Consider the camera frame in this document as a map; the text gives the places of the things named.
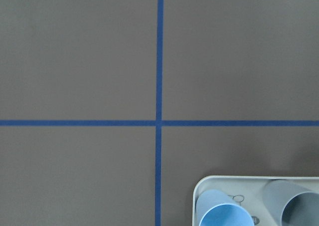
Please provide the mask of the light blue cup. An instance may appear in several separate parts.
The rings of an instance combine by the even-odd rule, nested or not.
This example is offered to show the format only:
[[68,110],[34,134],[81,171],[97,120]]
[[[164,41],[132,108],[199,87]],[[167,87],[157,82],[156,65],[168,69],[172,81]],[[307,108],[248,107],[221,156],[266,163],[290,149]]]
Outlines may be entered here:
[[211,189],[204,191],[195,204],[198,226],[253,226],[251,215],[226,193]]

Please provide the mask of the grey cup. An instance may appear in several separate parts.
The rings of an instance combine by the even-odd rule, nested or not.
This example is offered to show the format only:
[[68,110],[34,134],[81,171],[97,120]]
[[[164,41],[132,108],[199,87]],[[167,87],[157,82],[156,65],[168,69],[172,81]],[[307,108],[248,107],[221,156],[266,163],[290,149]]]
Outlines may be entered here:
[[319,194],[286,180],[266,184],[263,203],[278,226],[317,226]]

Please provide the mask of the blue tape grid lines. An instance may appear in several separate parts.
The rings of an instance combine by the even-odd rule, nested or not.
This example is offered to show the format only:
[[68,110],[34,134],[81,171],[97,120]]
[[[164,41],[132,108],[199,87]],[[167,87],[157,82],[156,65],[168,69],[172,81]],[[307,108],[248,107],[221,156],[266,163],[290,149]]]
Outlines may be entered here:
[[162,58],[164,0],[157,0],[156,118],[154,120],[3,120],[3,127],[155,127],[155,226],[161,225],[161,146],[163,127],[317,127],[318,120],[163,120]]

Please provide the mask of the cream plastic tray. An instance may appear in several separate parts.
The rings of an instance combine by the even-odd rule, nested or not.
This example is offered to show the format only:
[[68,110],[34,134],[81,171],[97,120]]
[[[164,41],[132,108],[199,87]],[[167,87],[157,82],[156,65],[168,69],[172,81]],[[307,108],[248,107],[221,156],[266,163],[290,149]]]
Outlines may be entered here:
[[208,176],[200,180],[193,191],[192,225],[197,226],[195,204],[198,197],[206,190],[215,189],[247,210],[254,226],[277,226],[262,198],[264,187],[274,180],[286,180],[319,193],[318,177]]

